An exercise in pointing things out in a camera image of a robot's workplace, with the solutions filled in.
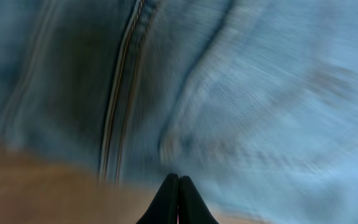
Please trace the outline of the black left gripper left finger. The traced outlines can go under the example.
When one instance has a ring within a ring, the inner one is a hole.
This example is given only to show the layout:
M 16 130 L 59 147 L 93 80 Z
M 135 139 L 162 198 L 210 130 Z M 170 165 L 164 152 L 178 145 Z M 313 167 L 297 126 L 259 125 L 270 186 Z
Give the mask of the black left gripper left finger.
M 177 224 L 178 181 L 176 174 L 168 174 L 146 212 L 137 224 Z

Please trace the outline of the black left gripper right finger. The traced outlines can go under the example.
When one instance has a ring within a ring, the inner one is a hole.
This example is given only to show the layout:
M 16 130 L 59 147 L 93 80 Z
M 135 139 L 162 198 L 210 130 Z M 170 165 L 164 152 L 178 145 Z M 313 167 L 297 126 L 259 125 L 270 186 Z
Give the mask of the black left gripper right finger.
M 218 224 L 189 176 L 179 180 L 179 224 Z

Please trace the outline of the light blue denim jeans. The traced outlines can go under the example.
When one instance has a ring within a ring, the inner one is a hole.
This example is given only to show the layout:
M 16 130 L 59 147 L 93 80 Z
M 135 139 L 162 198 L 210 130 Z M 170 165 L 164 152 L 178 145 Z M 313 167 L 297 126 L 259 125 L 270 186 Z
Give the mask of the light blue denim jeans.
M 0 1 L 0 144 L 115 184 L 190 176 L 358 223 L 358 1 Z

